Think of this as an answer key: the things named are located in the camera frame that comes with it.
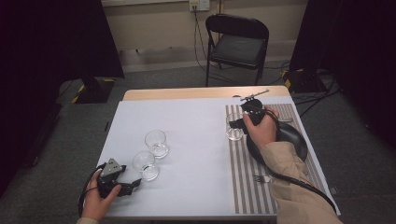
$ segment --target white tabletop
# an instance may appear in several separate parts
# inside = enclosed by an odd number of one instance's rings
[[[256,98],[265,105],[293,104],[289,96]],[[117,198],[106,216],[151,220],[274,217],[234,211],[225,135],[226,105],[241,102],[239,98],[120,102],[98,164],[114,158],[120,165],[127,165],[118,180],[131,183],[140,177],[132,167],[132,159],[139,151],[147,150],[146,133],[164,131],[170,150],[165,158],[156,161],[158,177],[142,181],[132,196]],[[304,128],[302,132],[315,157]],[[315,164],[322,175],[317,159]]]

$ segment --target striped mat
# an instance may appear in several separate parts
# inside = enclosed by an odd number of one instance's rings
[[[292,118],[289,123],[299,132],[301,128],[297,122],[296,114],[291,104],[270,105],[279,111],[280,119]],[[243,113],[239,105],[226,105],[226,115],[239,112]],[[233,178],[233,200],[236,214],[275,215],[276,202],[270,196],[267,184],[258,184],[253,180],[254,175],[268,175],[264,167],[256,162],[248,152],[246,136],[239,141],[229,140],[230,163]],[[308,178],[311,183],[321,191],[324,191],[323,181],[318,174],[311,153],[305,160]]]

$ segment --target person's left hand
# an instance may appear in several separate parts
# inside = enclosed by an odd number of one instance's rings
[[[85,195],[84,209],[82,210],[81,217],[89,217],[100,221],[120,192],[121,185],[117,185],[105,199],[100,197],[99,189],[97,188],[97,178],[101,172],[101,170],[97,171],[87,186],[88,192]]]

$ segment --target gray carpet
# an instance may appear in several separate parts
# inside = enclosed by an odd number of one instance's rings
[[[271,62],[266,66],[279,67],[282,63]],[[253,71],[238,68],[212,71],[250,85],[255,76]],[[275,81],[273,84],[282,85],[279,72],[280,69],[265,69],[260,84]],[[327,85],[332,80],[332,76],[322,78]],[[216,79],[210,79],[209,83],[213,87],[235,85]],[[130,89],[203,87],[205,72],[200,67],[189,67],[129,73],[125,79],[116,80],[106,104],[72,105],[81,85],[79,80],[62,85],[63,94],[58,103],[63,108],[59,120],[41,151],[37,166],[20,169],[0,199],[0,223],[76,222],[78,195],[98,162],[106,141],[106,124],[111,124],[123,94]],[[315,94],[293,96],[298,104]],[[297,105],[297,108],[304,113],[312,104]],[[359,109],[343,93],[337,92],[309,109],[302,121],[329,186],[337,190],[333,197],[341,210],[341,220],[396,223],[396,150],[365,128]],[[102,223],[149,222],[104,220]]]

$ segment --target glass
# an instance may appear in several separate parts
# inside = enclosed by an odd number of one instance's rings
[[[155,179],[160,172],[154,163],[155,157],[151,152],[141,151],[134,156],[132,166],[142,175],[144,180],[150,181]]]
[[[232,141],[238,141],[244,135],[244,131],[242,129],[234,129],[230,126],[230,121],[236,121],[241,118],[242,118],[241,113],[231,113],[227,116],[226,134],[227,134],[228,139],[230,139]]]
[[[169,147],[166,144],[166,134],[163,131],[155,130],[146,135],[145,138],[148,149],[157,159],[163,158],[168,154]]]

